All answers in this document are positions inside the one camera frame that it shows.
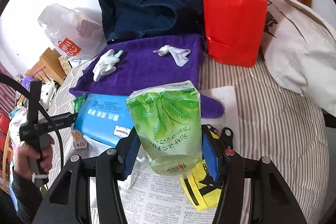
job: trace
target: blue package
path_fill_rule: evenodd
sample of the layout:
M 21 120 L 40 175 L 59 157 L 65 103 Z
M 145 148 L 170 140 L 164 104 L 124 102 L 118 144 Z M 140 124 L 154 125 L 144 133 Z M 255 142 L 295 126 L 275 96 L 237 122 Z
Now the blue package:
M 115 147 L 133 127 L 126 106 L 127 96 L 90 94 L 73 125 L 84 135 Z

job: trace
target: red bag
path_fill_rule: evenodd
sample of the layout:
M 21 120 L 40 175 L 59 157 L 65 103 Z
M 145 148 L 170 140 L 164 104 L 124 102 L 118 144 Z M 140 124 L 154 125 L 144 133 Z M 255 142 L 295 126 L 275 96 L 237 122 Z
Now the red bag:
M 253 67 L 267 0 L 203 0 L 209 55 L 217 62 Z

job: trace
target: purple towel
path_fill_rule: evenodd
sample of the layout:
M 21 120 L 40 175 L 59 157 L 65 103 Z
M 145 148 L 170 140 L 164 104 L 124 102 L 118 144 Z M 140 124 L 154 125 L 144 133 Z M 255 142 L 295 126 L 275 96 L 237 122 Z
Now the purple towel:
M 109 45 L 83 71 L 83 76 L 69 92 L 76 97 L 83 93 L 129 96 L 134 90 L 186 80 L 198 86 L 199 68 L 204 61 L 202 44 L 203 40 L 199 35 L 188 34 L 141 38 Z M 159 56 L 153 53 L 164 45 L 190 49 L 191 53 L 187 56 L 189 61 L 183 67 L 179 67 L 171 54 Z M 116 64 L 117 70 L 94 82 L 93 68 L 99 58 L 110 49 L 115 52 L 124 51 L 120 62 Z M 201 95 L 202 118 L 217 118 L 223 114 L 224 109 L 220 102 Z

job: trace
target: white label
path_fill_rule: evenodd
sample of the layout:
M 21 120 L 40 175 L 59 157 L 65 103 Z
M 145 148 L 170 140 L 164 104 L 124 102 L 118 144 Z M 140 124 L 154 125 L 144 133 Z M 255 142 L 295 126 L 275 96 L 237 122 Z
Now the white label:
M 131 132 L 130 128 L 115 126 L 113 135 L 116 135 L 120 138 L 125 138 L 125 137 L 128 137 L 130 132 Z

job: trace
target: pink curtain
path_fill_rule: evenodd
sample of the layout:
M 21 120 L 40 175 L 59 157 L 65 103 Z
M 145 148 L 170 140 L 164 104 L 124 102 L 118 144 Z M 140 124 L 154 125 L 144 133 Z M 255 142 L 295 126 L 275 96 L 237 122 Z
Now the pink curtain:
M 0 72 L 12 77 L 1 63 Z M 11 87 L 0 83 L 0 111 L 8 115 L 15 108 L 15 102 L 15 91 Z

